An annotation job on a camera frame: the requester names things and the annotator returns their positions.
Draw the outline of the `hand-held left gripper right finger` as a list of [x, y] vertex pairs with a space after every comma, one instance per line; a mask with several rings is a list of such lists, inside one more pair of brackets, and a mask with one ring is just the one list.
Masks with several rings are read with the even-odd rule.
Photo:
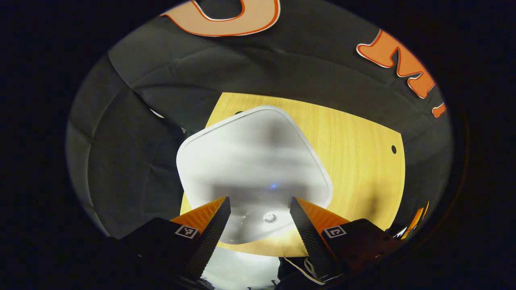
[[398, 249], [398, 240], [367, 219], [353, 222], [293, 197], [290, 215], [319, 279], [355, 275]]

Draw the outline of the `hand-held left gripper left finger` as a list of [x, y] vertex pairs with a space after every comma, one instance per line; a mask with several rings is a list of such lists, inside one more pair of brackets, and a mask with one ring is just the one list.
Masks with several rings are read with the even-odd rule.
[[156, 217], [120, 239], [145, 266], [194, 282], [200, 279], [231, 214], [221, 197], [171, 220]]

